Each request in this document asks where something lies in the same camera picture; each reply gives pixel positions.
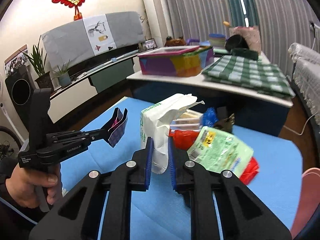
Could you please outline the person's left hand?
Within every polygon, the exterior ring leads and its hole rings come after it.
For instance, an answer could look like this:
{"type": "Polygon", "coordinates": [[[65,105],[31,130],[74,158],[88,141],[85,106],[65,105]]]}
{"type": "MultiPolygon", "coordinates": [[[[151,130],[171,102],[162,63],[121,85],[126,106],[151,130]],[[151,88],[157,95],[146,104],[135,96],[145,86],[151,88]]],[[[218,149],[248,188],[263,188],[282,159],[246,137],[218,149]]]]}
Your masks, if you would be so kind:
{"type": "Polygon", "coordinates": [[[8,193],[21,207],[36,208],[40,205],[35,187],[47,189],[47,203],[53,205],[62,198],[61,165],[57,164],[50,173],[37,170],[14,168],[12,175],[5,181],[8,193]]]}

